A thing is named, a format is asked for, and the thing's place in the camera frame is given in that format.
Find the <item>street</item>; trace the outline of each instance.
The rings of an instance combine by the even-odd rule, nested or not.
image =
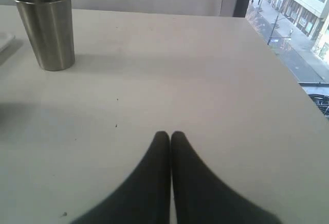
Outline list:
[[[264,41],[267,42],[273,25],[264,19],[261,14],[257,13],[256,8],[254,8],[252,5],[249,5],[248,7],[246,19],[248,19],[254,29],[263,36]],[[289,68],[297,81],[325,83],[326,81],[321,78],[313,70],[313,68],[291,47],[289,40],[281,38],[283,36],[287,35],[280,35],[276,30],[274,30],[272,37],[277,39],[278,42],[271,42],[269,46],[275,52],[281,62]]]

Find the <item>street lamp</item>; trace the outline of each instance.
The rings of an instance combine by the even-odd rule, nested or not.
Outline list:
[[[271,42],[272,35],[273,35],[274,29],[275,29],[275,27],[276,27],[276,25],[277,25],[277,22],[280,21],[280,20],[283,20],[283,19],[285,19],[285,18],[290,18],[290,16],[289,16],[289,17],[283,17],[283,18],[281,18],[281,19],[278,19],[278,18],[279,18],[279,15],[280,15],[280,12],[278,12],[278,16],[277,16],[277,18],[276,18],[276,20],[275,20],[275,22],[274,22],[274,25],[273,25],[273,28],[272,28],[271,35],[269,36],[269,39],[268,39],[268,41],[267,41],[267,45],[269,45],[269,43]]]

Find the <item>pedestrian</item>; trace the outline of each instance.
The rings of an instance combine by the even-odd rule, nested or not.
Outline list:
[[[293,34],[294,30],[291,28],[289,31],[289,37],[291,37],[291,35]]]

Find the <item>stainless steel cup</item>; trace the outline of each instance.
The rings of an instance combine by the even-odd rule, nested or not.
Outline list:
[[[64,70],[75,62],[71,0],[15,0],[42,69]]]

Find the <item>white table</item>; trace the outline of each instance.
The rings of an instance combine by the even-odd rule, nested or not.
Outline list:
[[[74,10],[76,64],[47,72],[0,14],[20,46],[0,54],[0,223],[75,219],[157,130],[284,223],[327,223],[328,122],[245,19]]]

